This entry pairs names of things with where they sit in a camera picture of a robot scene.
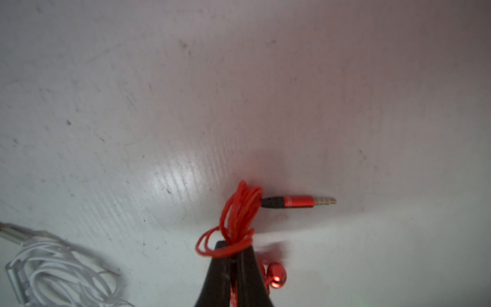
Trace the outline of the white earphones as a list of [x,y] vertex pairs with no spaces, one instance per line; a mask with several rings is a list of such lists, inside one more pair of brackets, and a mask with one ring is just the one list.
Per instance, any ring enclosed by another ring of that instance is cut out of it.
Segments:
[[21,306],[130,306],[120,275],[90,251],[55,235],[1,224],[20,251],[5,273]]

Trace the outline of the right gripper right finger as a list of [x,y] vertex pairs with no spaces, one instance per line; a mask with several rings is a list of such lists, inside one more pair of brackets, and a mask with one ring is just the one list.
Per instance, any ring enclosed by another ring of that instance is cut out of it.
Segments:
[[236,255],[235,267],[235,305],[273,307],[252,246]]

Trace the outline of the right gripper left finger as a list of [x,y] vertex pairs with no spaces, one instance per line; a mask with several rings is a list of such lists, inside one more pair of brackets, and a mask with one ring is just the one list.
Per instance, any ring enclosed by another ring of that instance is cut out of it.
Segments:
[[235,306],[232,286],[234,281],[235,260],[233,257],[212,258],[195,306]]

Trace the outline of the red earphones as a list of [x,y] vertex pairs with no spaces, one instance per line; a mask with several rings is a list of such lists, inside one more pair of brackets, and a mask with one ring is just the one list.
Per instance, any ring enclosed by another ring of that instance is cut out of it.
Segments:
[[[321,205],[332,205],[336,202],[337,200],[332,197],[307,195],[264,198],[261,187],[248,185],[243,180],[225,203],[218,225],[201,235],[195,245],[195,250],[197,254],[208,257],[210,260],[227,256],[235,260],[239,252],[250,246],[253,247],[255,230],[251,225],[260,208],[309,209]],[[257,255],[256,259],[270,297],[271,289],[280,289],[285,285],[288,277],[286,269],[279,262],[265,264]],[[235,281],[232,286],[236,304]]]

